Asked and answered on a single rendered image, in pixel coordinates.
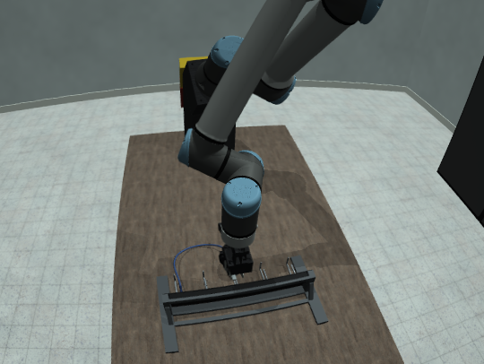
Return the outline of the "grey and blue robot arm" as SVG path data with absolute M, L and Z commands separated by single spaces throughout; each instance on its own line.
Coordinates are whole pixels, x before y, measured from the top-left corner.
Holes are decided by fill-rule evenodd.
M 251 95 L 281 104 L 295 86 L 295 73 L 349 26 L 370 23 L 384 0 L 319 0 L 287 36 L 309 1 L 266 0 L 246 36 L 219 39 L 195 73 L 196 86 L 211 99 L 177 158 L 226 184 L 218 227 L 229 247 L 253 243 L 262 201 L 262 159 L 225 146 Z

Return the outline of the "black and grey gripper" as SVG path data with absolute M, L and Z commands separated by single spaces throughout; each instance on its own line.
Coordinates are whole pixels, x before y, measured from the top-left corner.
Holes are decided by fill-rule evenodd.
M 224 251 L 223 251 L 223 248 L 224 248 Z M 242 278 L 244 278 L 244 273 L 252 272 L 254 262 L 250 254 L 250 249 L 249 250 L 248 249 L 249 247 L 244 247 L 244 248 L 227 247 L 226 244 L 224 244 L 224 246 L 222 247 L 222 251 L 220 251 L 220 254 L 219 254 L 220 263 L 223 265 L 224 270 L 227 272 L 231 280 L 232 280 L 232 275 L 234 274 L 236 276 L 238 274 L 241 274 Z M 249 254 L 248 254 L 248 251 L 249 251 Z M 248 255 L 243 255 L 243 254 L 248 254 Z M 237 256 L 237 259 L 236 259 L 236 256 Z M 242 256 L 242 260 L 241 260 L 241 256 Z

